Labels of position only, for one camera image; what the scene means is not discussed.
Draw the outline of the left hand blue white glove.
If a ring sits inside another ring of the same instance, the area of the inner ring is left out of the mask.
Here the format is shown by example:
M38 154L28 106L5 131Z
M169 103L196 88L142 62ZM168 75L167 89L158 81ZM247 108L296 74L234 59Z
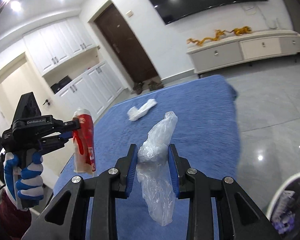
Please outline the left hand blue white glove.
M32 161L25 168L18 166L17 155L5 154L4 180L6 194L18 210L27 210L39 204L44 198L43 158L39 152L32 154Z

